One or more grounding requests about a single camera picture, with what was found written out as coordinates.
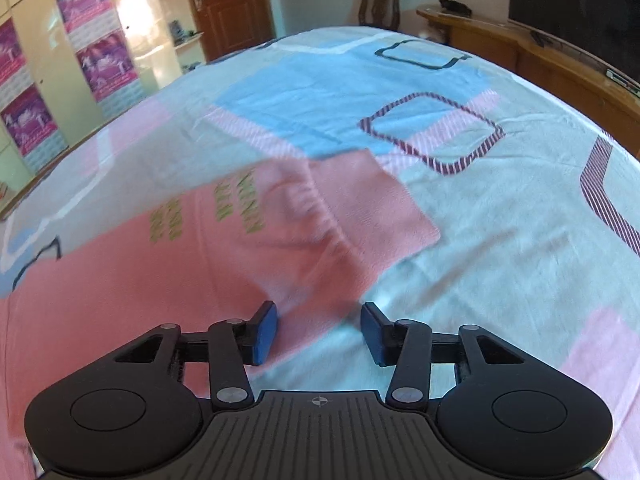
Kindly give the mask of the black television screen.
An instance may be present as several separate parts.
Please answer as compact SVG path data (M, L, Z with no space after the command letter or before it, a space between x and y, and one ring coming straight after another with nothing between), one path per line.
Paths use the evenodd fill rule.
M593 55L639 93L639 0L510 0L509 20Z

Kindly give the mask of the cream open shelf unit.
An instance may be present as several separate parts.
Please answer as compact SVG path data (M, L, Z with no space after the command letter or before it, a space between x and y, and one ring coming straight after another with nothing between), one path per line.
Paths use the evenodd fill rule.
M160 0L163 16L169 26L178 63L183 73L206 63L202 46L204 32L196 20L193 0Z

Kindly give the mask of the pink knit garment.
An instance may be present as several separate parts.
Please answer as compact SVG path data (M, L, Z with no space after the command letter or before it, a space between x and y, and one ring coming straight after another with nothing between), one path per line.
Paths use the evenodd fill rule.
M33 264L1 301L1 474L30 479L29 402L155 326L189 332L265 301L280 361L349 315L439 232L367 151L270 159Z

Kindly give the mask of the brown wooden door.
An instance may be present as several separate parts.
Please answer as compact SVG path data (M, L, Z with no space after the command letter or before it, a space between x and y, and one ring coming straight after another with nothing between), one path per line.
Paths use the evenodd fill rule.
M192 0L209 61L274 37L269 0Z

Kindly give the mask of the patterned bed sheet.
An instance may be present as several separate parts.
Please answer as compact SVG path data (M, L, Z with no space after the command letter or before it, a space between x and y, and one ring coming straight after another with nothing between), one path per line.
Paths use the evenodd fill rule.
M372 301L441 333L474 324L595 391L608 479L639 474L639 164L514 73L363 27L319 28L182 76L71 152L1 226L1 301L59 259L186 192L270 159L367 151L438 241L387 269L256 391L384 390L359 329Z

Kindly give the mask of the black object on console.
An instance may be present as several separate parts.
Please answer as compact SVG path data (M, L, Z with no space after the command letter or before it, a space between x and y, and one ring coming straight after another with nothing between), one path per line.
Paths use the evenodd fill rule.
M471 16L473 14L473 11L466 4L457 0L439 0L439 4L444 12L462 16Z

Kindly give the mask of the cream wardrobe with posters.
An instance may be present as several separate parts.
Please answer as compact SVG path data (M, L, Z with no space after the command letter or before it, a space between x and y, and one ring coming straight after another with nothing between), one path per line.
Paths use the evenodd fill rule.
M1 208L178 79L160 0L1 0Z

